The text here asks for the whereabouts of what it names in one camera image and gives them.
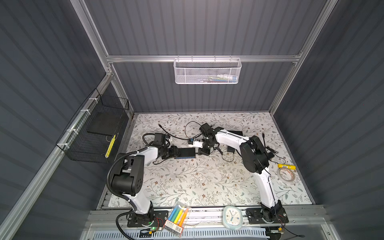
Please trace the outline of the blue black network switch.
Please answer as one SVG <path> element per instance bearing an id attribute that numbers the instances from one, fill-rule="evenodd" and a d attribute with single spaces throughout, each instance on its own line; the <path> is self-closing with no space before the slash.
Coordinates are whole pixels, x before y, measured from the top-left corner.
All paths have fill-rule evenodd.
<path id="1" fill-rule="evenodd" d="M 175 159 L 194 159 L 196 157 L 195 148 L 180 148 Z"/>

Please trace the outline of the black ribbed network switch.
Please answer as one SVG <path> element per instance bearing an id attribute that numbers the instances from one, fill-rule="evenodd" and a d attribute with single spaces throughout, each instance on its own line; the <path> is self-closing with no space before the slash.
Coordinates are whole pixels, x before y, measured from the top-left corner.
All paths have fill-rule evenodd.
<path id="1" fill-rule="evenodd" d="M 231 131 L 231 133 L 239 135 L 239 136 L 243 136 L 243 132 L 242 131 Z"/>

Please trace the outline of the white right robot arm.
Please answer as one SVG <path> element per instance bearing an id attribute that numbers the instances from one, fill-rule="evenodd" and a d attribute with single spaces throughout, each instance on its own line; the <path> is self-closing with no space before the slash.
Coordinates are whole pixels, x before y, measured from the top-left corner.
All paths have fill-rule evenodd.
<path id="1" fill-rule="evenodd" d="M 255 177 L 260 192 L 263 220 L 266 223 L 277 221 L 279 212 L 283 211 L 284 208 L 275 193 L 269 171 L 269 160 L 275 155 L 267 152 L 257 136 L 237 135 L 221 127 L 214 129 L 207 123 L 200 126 L 199 130 L 203 139 L 197 144 L 193 143 L 193 146 L 199 148 L 200 154 L 208 156 L 211 149 L 218 145 L 227 145 L 240 152 L 244 167 Z"/>

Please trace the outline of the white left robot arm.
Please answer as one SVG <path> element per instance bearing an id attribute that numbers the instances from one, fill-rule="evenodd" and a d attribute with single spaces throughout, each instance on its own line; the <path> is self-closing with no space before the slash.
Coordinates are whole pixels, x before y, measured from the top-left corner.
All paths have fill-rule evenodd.
<path id="1" fill-rule="evenodd" d="M 155 162 L 158 158 L 167 160 L 180 155 L 178 148 L 171 145 L 169 134 L 147 133 L 142 139 L 146 136 L 155 138 L 150 143 L 145 142 L 145 146 L 139 150 L 118 154 L 106 176 L 106 186 L 110 193 L 128 201 L 132 206 L 132 210 L 116 217 L 118 230 L 128 240 L 132 237 L 122 229 L 119 223 L 121 217 L 133 214 L 139 224 L 151 224 L 155 217 L 153 203 L 142 191 L 145 164 Z"/>

